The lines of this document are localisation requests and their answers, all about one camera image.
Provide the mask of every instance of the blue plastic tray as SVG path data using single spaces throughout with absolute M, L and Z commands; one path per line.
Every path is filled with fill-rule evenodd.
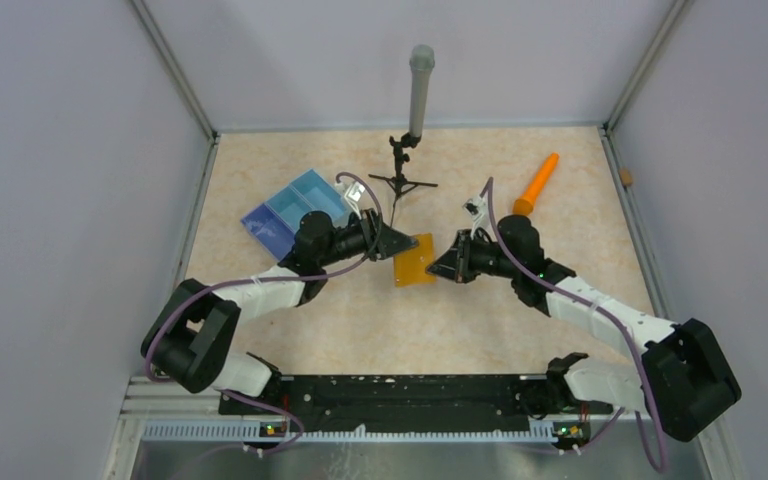
M 327 213 L 334 225 L 344 225 L 349 216 L 334 187 L 316 171 L 308 170 L 241 221 L 276 260 L 281 260 L 293 247 L 302 217 L 314 210 Z

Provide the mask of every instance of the metal frame edge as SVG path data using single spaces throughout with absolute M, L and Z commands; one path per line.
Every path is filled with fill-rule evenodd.
M 638 62 L 637 67 L 635 67 L 634 72 L 631 74 L 631 77 L 628 79 L 628 82 L 620 94 L 620 98 L 617 100 L 617 103 L 611 110 L 611 114 L 608 116 L 608 120 L 605 122 L 604 128 L 609 133 L 616 130 L 623 117 L 625 117 L 625 113 L 628 111 L 631 102 L 646 82 L 652 67 L 655 65 L 658 58 L 660 58 L 667 42 L 672 37 L 672 34 L 675 32 L 692 4 L 693 0 L 673 0 L 670 9 L 667 11 L 667 15 L 664 17 L 664 20 L 661 21 L 661 25 L 655 32 L 655 36 L 652 37 L 649 46 L 646 47 L 643 57 L 641 57 L 640 62 Z
M 647 233 L 645 222 L 641 219 L 633 189 L 623 187 L 620 182 L 619 170 L 623 167 L 623 163 L 614 144 L 614 134 L 607 130 L 606 125 L 599 129 L 599 136 L 602 139 L 608 168 L 617 189 L 617 195 L 628 224 L 631 242 L 640 263 L 640 270 L 643 273 L 643 281 L 646 283 L 652 308 L 658 316 L 674 318 L 675 307 L 667 296 L 667 289 L 659 273 L 657 260 L 652 251 L 652 243 L 649 240 L 651 237 Z M 734 443 L 734 437 L 725 418 L 719 418 L 703 430 L 697 440 L 712 480 L 743 480 L 747 478 L 740 452 Z
M 207 188 L 210 185 L 210 177 L 213 175 L 213 165 L 216 163 L 216 154 L 219 152 L 220 139 L 221 136 L 216 135 L 208 145 L 204 168 L 202 169 L 201 177 L 199 178 L 198 190 L 196 191 L 196 197 L 193 201 L 193 207 L 189 213 L 187 231 L 184 234 L 184 241 L 181 245 L 180 254 L 178 255 L 174 283 L 171 288 L 175 288 L 176 285 L 181 283 L 187 274 L 190 255 L 193 253 L 193 245 L 195 244 L 196 233 L 198 231 L 199 219 L 201 218 L 201 212 L 204 208 L 204 200 L 207 197 Z
M 145 31 L 149 41 L 154 47 L 155 52 L 157 52 L 157 55 L 160 58 L 160 62 L 163 64 L 163 69 L 166 70 L 166 74 L 169 75 L 169 79 L 172 81 L 172 84 L 175 86 L 175 89 L 181 96 L 181 100 L 183 100 L 187 110 L 190 111 L 190 114 L 199 124 L 199 128 L 202 130 L 202 133 L 204 133 L 208 139 L 213 139 L 216 137 L 216 130 L 210 123 L 210 119 L 207 117 L 207 113 L 205 113 L 201 102 L 193 90 L 193 87 L 187 80 L 187 76 L 184 75 L 184 71 L 181 69 L 181 65 L 175 58 L 175 54 L 172 52 L 172 48 L 166 41 L 166 37 L 160 30 L 160 26 L 158 26 L 157 22 L 155 21 L 154 15 L 151 14 L 151 10 L 149 10 L 148 5 L 146 4 L 146 0 L 126 1 L 133 9 L 137 19 L 140 21 L 140 25 L 143 27 L 143 30 Z

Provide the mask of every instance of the white enclosure panel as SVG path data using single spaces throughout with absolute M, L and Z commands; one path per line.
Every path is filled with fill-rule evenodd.
M 679 320 L 743 387 L 728 414 L 768 478 L 768 2 L 696 2 L 617 133 Z
M 669 0 L 148 0 L 219 130 L 604 121 Z
M 93 479 L 207 142 L 124 0 L 0 1 L 0 479 Z

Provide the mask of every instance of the purple cable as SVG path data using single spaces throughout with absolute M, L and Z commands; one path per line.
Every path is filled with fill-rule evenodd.
M 227 396 L 233 398 L 234 400 L 236 400 L 238 402 L 247 403 L 247 404 L 249 404 L 249 405 L 251 405 L 253 407 L 261 408 L 263 410 L 268 410 L 270 412 L 277 413 L 278 415 L 288 417 L 290 419 L 290 421 L 292 421 L 293 423 L 298 425 L 299 431 L 293 436 L 293 438 L 287 440 L 286 442 L 280 443 L 280 444 L 278 444 L 278 446 L 270 448 L 269 450 L 261 450 L 261 453 L 262 453 L 262 455 L 264 457 L 266 457 L 268 455 L 274 455 L 276 453 L 280 453 L 280 452 L 286 450 L 287 448 L 290 447 L 290 445 L 295 443 L 299 438 L 301 438 L 302 435 L 304 435 L 304 425 L 302 424 L 301 420 L 299 420 L 299 418 L 296 417 L 295 415 L 293 415 L 292 413 L 290 413 L 290 412 L 288 412 L 286 410 L 283 410 L 281 408 L 278 408 L 278 407 L 273 407 L 272 405 L 268 405 L 268 404 L 265 404 L 265 403 L 262 403 L 262 402 L 258 402 L 257 400 L 251 399 L 251 398 L 249 398 L 249 397 L 247 397 L 247 396 L 245 396 L 245 395 L 243 395 L 243 394 L 241 394 L 239 392 L 234 392 L 232 390 L 220 390 L 220 392 L 223 395 L 227 395 Z M 194 459 L 190 460 L 189 462 L 187 462 L 186 465 L 184 465 L 177 472 L 172 474 L 172 476 L 169 477 L 169 480 L 175 480 L 175 479 L 179 478 L 184 472 L 186 472 L 187 470 L 192 468 L 193 465 L 196 465 L 196 464 L 200 463 L 202 460 L 204 460 L 204 459 L 206 459 L 206 458 L 208 458 L 210 456 L 213 456 L 213 455 L 215 455 L 215 454 L 217 454 L 219 452 L 223 452 L 225 450 L 238 450 L 239 449 L 239 450 L 242 450 L 243 452 L 246 452 L 246 453 L 251 453 L 251 454 L 257 454 L 258 453 L 258 449 L 257 448 L 252 448 L 252 447 L 246 448 L 246 447 L 247 447 L 247 445 L 243 445 L 243 444 L 240 444 L 240 443 L 226 443 L 226 444 L 223 444 L 223 445 L 218 445 L 216 447 L 213 447 L 210 450 L 207 450 L 206 452 L 203 452 L 201 455 L 199 455 L 196 458 L 194 458 Z
M 543 280 L 534 273 L 531 273 L 531 271 L 525 268 L 525 266 L 520 263 L 516 257 L 514 257 L 514 254 L 511 253 L 511 251 L 502 241 L 502 236 L 499 234 L 499 227 L 496 225 L 496 215 L 493 213 L 493 177 L 488 178 L 487 183 L 484 184 L 484 189 L 481 190 L 481 195 L 483 196 L 485 193 L 487 194 L 487 210 L 490 216 L 490 225 L 493 228 L 493 234 L 496 236 L 496 241 L 499 243 L 499 247 L 501 247 L 502 252 L 505 253 L 506 257 L 508 257 L 508 260 L 513 262 L 513 264 L 516 265 L 516 267 L 523 274 L 525 274 L 525 276 L 527 276 L 541 287 L 551 292 L 559 293 L 573 301 L 580 302 L 588 308 L 593 308 L 593 303 L 586 298 L 580 297 L 562 288 L 558 288 L 557 286 Z M 601 313 L 605 318 L 613 323 L 617 329 L 619 329 L 626 345 L 628 345 L 629 351 L 631 352 L 631 359 L 634 361 L 634 367 L 637 369 L 638 375 L 640 375 L 640 382 L 643 386 L 643 396 L 646 400 L 646 406 L 649 407 L 649 413 L 651 414 L 652 421 L 655 424 L 655 438 L 658 442 L 658 455 L 661 457 L 660 465 L 655 462 L 655 457 L 649 448 L 649 441 L 646 439 L 645 432 L 643 431 L 643 418 L 640 416 L 640 412 L 635 412 L 635 416 L 637 417 L 637 428 L 640 432 L 640 440 L 643 443 L 643 451 L 646 453 L 646 459 L 649 460 L 649 464 L 652 465 L 652 468 L 654 468 L 658 473 L 664 473 L 669 468 L 667 443 L 666 438 L 664 438 L 664 430 L 661 426 L 661 417 L 658 414 L 658 406 L 655 404 L 655 397 L 652 395 L 652 385 L 649 384 L 649 378 L 646 376 L 646 370 L 643 368 L 643 361 L 640 358 L 640 354 L 637 352 L 637 348 L 634 346 L 634 340 L 631 338 L 631 334 L 628 333 L 628 329 L 625 328 L 620 319 L 618 319 L 613 313 L 609 312 L 601 306 L 596 307 L 596 311 Z M 619 414 L 615 415 L 612 420 L 616 420 L 618 417 Z
M 340 172 L 337 174 L 337 181 L 340 180 L 342 177 L 349 177 L 352 180 L 360 183 L 363 185 L 364 188 L 366 188 L 366 191 L 369 192 L 369 198 L 372 199 L 372 202 L 375 204 L 375 209 L 378 211 L 379 217 L 381 216 L 381 203 L 378 201 L 378 197 L 375 196 L 375 193 L 373 193 L 372 189 L 369 188 L 369 185 L 366 184 L 363 180 L 361 180 L 360 177 L 353 173 L 349 172 Z M 340 275 L 343 275 L 345 273 L 349 273 L 355 268 L 359 267 L 361 263 L 365 262 L 367 259 L 367 256 L 364 255 L 358 260 L 357 262 L 349 265 L 346 268 L 337 270 L 335 272 L 326 273 L 324 275 L 309 275 L 306 277 L 264 277 L 264 278 L 258 278 L 258 281 L 260 283 L 270 283 L 270 282 L 312 282 L 312 281 L 319 281 L 319 280 L 327 280 L 329 278 L 338 277 Z M 211 285 L 204 290 L 199 291 L 192 297 L 188 298 L 184 301 L 181 305 L 178 306 L 178 308 L 175 309 L 174 312 L 172 312 L 171 315 L 169 315 L 169 318 L 166 319 L 166 321 L 163 323 L 163 325 L 160 327 L 160 329 L 157 331 L 157 335 L 154 336 L 154 339 L 152 339 L 151 344 L 148 347 L 148 350 L 146 351 L 146 357 L 145 362 L 143 363 L 143 370 L 145 371 L 146 377 L 148 377 L 149 380 L 152 382 L 171 382 L 172 379 L 164 379 L 160 378 L 157 375 L 154 374 L 151 368 L 151 360 L 154 358 L 154 353 L 157 351 L 157 345 L 160 343 L 160 339 L 163 338 L 164 335 L 166 335 L 166 332 L 169 331 L 169 328 L 172 326 L 172 324 L 175 322 L 175 320 L 178 319 L 178 317 L 181 316 L 181 314 L 184 313 L 184 310 L 189 308 L 190 305 L 196 302 L 196 300 L 200 299 L 201 297 L 207 295 L 208 293 L 211 293 L 213 291 L 219 290 L 220 288 L 225 287 L 236 287 L 240 285 L 248 285 L 250 283 L 254 283 L 254 280 L 251 278 L 241 278 L 237 280 L 228 280 L 225 282 L 219 282 L 217 284 Z

